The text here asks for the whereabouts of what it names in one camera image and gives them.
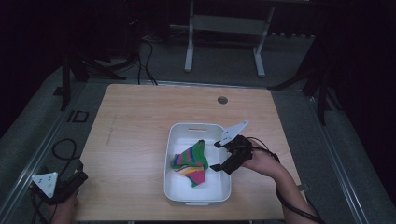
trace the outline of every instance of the striped fabric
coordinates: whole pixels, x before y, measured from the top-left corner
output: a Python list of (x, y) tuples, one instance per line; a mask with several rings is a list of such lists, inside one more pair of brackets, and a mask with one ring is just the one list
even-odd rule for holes
[(205, 141), (199, 140), (181, 154), (176, 154), (171, 161), (171, 168), (191, 181), (194, 188), (205, 182), (207, 160), (205, 157)]

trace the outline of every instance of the white metal stand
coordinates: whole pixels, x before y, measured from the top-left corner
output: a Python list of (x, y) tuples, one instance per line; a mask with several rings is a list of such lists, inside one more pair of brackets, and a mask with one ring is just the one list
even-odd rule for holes
[(275, 8), (271, 7), (266, 20), (253, 20), (244, 18), (216, 17), (194, 14), (194, 1), (190, 0), (190, 25), (189, 25), (189, 45), (187, 46), (186, 63), (184, 70), (192, 70), (192, 58), (194, 53), (193, 32), (194, 30), (217, 31), (224, 33), (252, 34), (260, 35), (260, 42), (253, 48), (253, 55), (256, 62), (257, 74), (264, 77), (264, 66), (262, 65), (262, 46), (267, 36), (268, 27), (274, 15)]

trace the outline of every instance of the wooden table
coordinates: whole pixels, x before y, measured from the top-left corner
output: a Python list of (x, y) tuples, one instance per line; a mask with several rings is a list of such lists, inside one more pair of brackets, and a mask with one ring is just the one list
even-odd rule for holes
[[(228, 103), (218, 102), (225, 96)], [(276, 107), (267, 90), (110, 85), (81, 160), (89, 179), (80, 189), (76, 220), (254, 220), (282, 218), (274, 181), (246, 168), (232, 173), (224, 203), (187, 206), (163, 191), (172, 125), (243, 120), (244, 136), (261, 139), (300, 183)]]

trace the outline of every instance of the white plastic bin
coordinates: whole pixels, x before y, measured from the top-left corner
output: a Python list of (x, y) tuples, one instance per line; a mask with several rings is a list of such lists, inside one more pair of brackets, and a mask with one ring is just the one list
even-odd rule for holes
[[(210, 166), (223, 163), (230, 156), (225, 148), (214, 144), (220, 140), (223, 128), (217, 124), (178, 123), (169, 133), (165, 157), (164, 193), (168, 199), (186, 205), (208, 205), (221, 203), (231, 195), (231, 176), (215, 172)], [(205, 156), (209, 168), (205, 171), (205, 182), (192, 187), (190, 180), (170, 166), (175, 154), (180, 154), (199, 140), (205, 140)]]

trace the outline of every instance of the human hand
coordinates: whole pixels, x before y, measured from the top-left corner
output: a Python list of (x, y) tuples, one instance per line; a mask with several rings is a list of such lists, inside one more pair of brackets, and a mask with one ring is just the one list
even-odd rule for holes
[(76, 193), (73, 193), (63, 203), (58, 203), (58, 205), (56, 204), (49, 205), (48, 211), (49, 211), (49, 215), (51, 216), (50, 224), (72, 223), (77, 205), (78, 205), (78, 200), (76, 197)]
[[(256, 141), (249, 139), (254, 147), (261, 147)], [(285, 172), (285, 168), (276, 161), (268, 152), (253, 148), (253, 157), (245, 161), (242, 166), (253, 170), (259, 174), (276, 178)]]

